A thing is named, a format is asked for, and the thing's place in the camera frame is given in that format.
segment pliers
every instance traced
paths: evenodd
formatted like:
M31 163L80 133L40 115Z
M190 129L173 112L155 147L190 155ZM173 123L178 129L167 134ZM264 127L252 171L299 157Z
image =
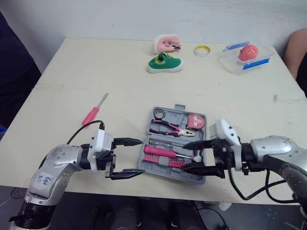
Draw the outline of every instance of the pliers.
M156 123L156 124L161 124L163 126L166 126L170 129L173 129L174 131L167 131L167 132L163 132L163 131L159 131L157 129L154 128L150 128L149 131L152 133L158 133L158 134L162 134L162 135L170 135L170 136L174 136L174 137L180 137L181 135L186 136L186 137L194 137L195 133L185 129L185 128L181 128L180 125L176 125L176 124L172 124L169 123L167 121L163 121L163 120L152 120L152 123Z

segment dark clothing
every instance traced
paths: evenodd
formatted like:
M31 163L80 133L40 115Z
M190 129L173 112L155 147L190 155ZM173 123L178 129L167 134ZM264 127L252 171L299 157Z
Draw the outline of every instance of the dark clothing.
M307 97L307 54L305 54L301 65L298 68L296 81Z
M8 127L41 73L0 12L0 125Z
M0 12L0 86L27 72L34 61Z
M41 73L36 64L15 81L0 86L0 124L9 127Z

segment gray tool case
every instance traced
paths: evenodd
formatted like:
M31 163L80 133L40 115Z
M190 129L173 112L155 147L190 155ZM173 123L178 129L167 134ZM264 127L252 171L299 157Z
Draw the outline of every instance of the gray tool case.
M170 128L165 127L160 124L153 123L152 120L156 120L154 117L154 112L156 110L163 110L165 113L165 117L162 118L162 120L167 121L172 124L178 124L181 128L186 128L188 124L188 115L196 114L200 115L204 119L204 127L199 130L192 130L195 132L195 136L193 137L186 137L186 136L180 136L180 137L174 137L174 136L166 136L163 134L157 134L150 132L150 129L155 129L162 132L172 131ZM207 119L205 115L197 114L197 113L190 113L186 112L184 105L175 105L175 109L167 109L167 108L160 108L160 107L154 107L151 115L149 117L149 124L148 124L148 133L149 135L146 137L144 141L144 146L142 148L141 157L139 159L139 169L146 170L147 173L165 176L168 178L173 178L175 180L180 180L184 182L189 182L193 184L203 184L205 182L204 176L197 176L193 175L187 172L184 172L180 169L180 166L172 167L171 165L176 165L177 162L173 161L179 161L180 164L191 163L192 160L188 158L168 158L164 156L158 156L154 154L147 154L144 153L145 146L150 146L154 148L159 149L165 149L174 151L177 154L185 155L193 157L195 154L197 154L195 151L183 149L181 146L198 140L205 140L206 139L206 126L207 126ZM201 152L202 161L205 163L205 152Z

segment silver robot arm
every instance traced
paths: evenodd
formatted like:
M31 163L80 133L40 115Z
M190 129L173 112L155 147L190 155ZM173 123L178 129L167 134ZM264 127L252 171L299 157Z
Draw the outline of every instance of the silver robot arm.
M289 138L269 136L241 143L232 127L224 120L210 127L210 140L192 142L184 146L190 150L213 149L215 166L205 166L203 162L193 162L182 169L197 175L216 175L225 178L228 170L230 181L239 196L249 200L262 191L279 203L300 203L303 215L307 213L307 149L299 147ZM249 172L267 170L266 185L260 190L244 197L232 177L231 169ZM283 181L269 184L270 171L284 178ZM287 182L293 190L294 200L280 201L271 196L269 187Z
M80 147L66 144L52 149L32 176L18 215L10 219L12 221L10 230L47 229L56 205L76 171L105 170L105 177L112 180L129 179L143 173L143 170L137 169L113 171L116 163L114 154L116 146L137 144L142 144L142 141L132 138L113 138L105 133L104 126L101 126L90 144Z

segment green shoe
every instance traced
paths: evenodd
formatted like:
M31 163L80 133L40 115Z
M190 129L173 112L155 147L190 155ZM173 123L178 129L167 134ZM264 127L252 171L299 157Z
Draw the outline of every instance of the green shoe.
M152 59L147 65L147 71L150 73L159 72L178 72L183 69L183 59L173 58L169 54L162 52L154 59Z

